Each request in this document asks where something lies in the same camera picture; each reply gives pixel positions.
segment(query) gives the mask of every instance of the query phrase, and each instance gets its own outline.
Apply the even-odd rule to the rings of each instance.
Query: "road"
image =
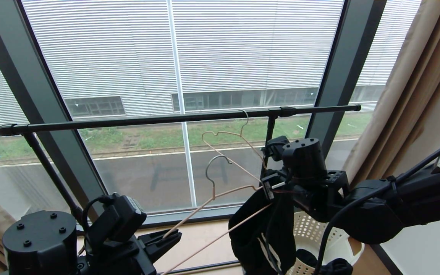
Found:
[[[328,169],[341,169],[354,140],[333,143],[326,164]],[[222,151],[254,175],[260,173],[259,157],[251,149]],[[212,183],[205,177],[205,169],[215,152],[192,152],[194,186],[198,205],[212,195]],[[95,160],[96,167],[110,192],[136,198],[146,211],[164,211],[191,207],[190,188],[184,153],[141,155]],[[271,162],[270,168],[281,164]],[[217,193],[258,182],[234,164],[224,159],[215,160],[209,176],[215,181]],[[211,205],[229,204],[246,200],[252,190],[242,190],[216,199]],[[66,209],[63,199],[52,185],[40,164],[0,167],[0,204],[12,212],[35,209]]]

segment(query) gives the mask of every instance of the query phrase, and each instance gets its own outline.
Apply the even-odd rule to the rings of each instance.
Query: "grass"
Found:
[[[342,119],[336,137],[358,136],[370,121],[372,113],[348,113]],[[289,139],[302,138],[307,130],[309,116],[278,118],[273,136],[287,136]],[[227,131],[238,133],[246,120],[213,121],[188,124],[190,146],[204,145],[201,134],[206,131]],[[243,136],[248,141],[264,141],[267,119],[255,118],[244,127]],[[152,150],[160,148],[183,147],[180,124],[156,125],[117,129],[79,130],[84,143],[91,153],[105,153],[128,150]],[[230,144],[242,142],[238,136],[228,134],[206,134],[205,140],[211,144]],[[0,137],[0,160],[34,158],[35,155],[23,137]]]

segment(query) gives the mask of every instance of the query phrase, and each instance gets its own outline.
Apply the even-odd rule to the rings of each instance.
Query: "white perforated basket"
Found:
[[[327,223],[319,223],[305,212],[296,212],[293,224],[296,249],[305,249],[317,256],[320,249],[320,241],[322,240],[326,226]],[[323,265],[337,258],[346,259],[351,265],[354,265],[358,261],[364,250],[364,244],[361,243],[361,251],[354,255],[348,238],[349,235],[347,235],[344,230],[332,228],[327,247],[325,248],[322,261]],[[314,268],[304,264],[304,262],[297,258],[295,264],[288,270],[286,275],[311,275],[313,271]]]

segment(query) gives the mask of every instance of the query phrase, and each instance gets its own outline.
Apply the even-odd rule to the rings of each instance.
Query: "metal hook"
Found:
[[[239,110],[239,111],[244,112],[244,114],[245,114],[246,117],[247,117],[247,121],[246,121],[246,123],[245,123],[244,125],[242,125],[242,127],[241,127],[240,136],[242,136],[242,131],[244,130],[244,127],[245,127],[247,124],[249,124],[249,114],[248,114],[248,112],[246,112],[245,110]]]
[[[209,181],[212,182],[212,184],[213,184],[213,188],[215,188],[215,182],[214,182],[212,179],[210,179],[210,177],[208,176],[208,168],[210,167],[210,164],[212,164],[213,160],[218,159],[218,158],[225,158],[225,160],[227,160],[227,163],[228,163],[228,164],[232,164],[232,162],[231,162],[231,161],[230,161],[225,155],[215,155],[215,156],[210,160],[210,162],[208,162],[208,165],[206,166],[206,169],[205,169],[205,176],[206,176],[206,178],[207,178]]]

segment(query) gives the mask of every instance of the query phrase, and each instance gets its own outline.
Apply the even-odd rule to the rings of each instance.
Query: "baseboard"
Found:
[[[386,254],[385,250],[381,247],[381,245],[370,245],[373,249],[374,253],[378,256],[380,261],[385,265],[386,269],[390,272],[391,275],[403,275],[403,273],[398,269],[395,263],[391,260],[391,258]]]

